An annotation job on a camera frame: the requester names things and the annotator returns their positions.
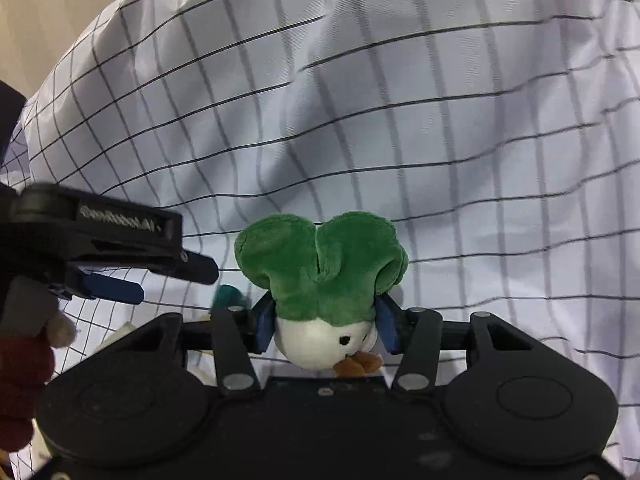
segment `white cloth backdrop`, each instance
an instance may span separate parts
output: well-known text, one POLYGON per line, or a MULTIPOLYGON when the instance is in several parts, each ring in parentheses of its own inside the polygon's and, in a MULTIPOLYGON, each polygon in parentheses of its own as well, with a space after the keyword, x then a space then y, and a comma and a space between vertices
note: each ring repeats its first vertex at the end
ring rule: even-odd
MULTIPOLYGON (((603 378, 606 456, 640 466, 639 0, 119 0, 25 106, 2 179, 184 215, 254 300, 238 232, 280 211, 392 220, 394 295, 489 310, 603 378)), ((57 371, 124 322, 195 319, 214 287, 141 270, 140 306, 73 300, 57 371)), ((393 359, 385 356, 385 375, 393 359)), ((205 356, 191 366, 212 369, 205 356)), ((464 367, 443 352, 440 381, 464 367)), ((300 373, 275 350, 261 377, 300 373)), ((30 474, 30 450, 14 455, 30 474)))

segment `green plush leaf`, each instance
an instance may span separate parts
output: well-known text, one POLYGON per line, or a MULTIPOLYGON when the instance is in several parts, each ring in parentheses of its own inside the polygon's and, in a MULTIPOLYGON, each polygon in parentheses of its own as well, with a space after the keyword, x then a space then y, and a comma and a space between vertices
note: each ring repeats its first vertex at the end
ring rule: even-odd
POLYGON ((373 298, 399 283, 407 256, 391 222, 367 212, 333 218, 316 230, 307 219, 273 215, 236 240, 236 260, 268 288, 280 317, 333 326, 373 320, 373 298))

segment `plush toy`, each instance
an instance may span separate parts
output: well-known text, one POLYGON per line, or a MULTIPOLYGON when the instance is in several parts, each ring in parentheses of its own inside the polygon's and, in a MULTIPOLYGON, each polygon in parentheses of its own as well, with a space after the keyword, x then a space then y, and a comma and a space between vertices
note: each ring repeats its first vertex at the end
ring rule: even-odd
POLYGON ((391 222, 349 212, 316 228, 277 214, 247 227, 236 260, 276 302, 275 343, 293 364, 358 376, 380 368, 374 297, 399 283, 407 256, 391 222))

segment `white plush body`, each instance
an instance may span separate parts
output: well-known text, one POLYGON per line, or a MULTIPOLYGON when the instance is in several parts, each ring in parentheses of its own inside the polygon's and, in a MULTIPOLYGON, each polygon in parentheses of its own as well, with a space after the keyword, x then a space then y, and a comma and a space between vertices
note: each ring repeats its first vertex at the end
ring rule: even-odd
POLYGON ((319 318, 290 321, 278 317, 274 340, 278 350, 293 364, 306 370, 325 370, 358 350, 368 352, 377 337, 371 321, 336 327, 319 318))

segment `beige wall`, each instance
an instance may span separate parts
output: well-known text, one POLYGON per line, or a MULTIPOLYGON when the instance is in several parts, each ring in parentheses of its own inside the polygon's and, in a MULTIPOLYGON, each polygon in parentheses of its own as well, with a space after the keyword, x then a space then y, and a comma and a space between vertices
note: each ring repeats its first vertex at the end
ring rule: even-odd
POLYGON ((0 0, 0 79, 27 97, 113 0, 0 0))

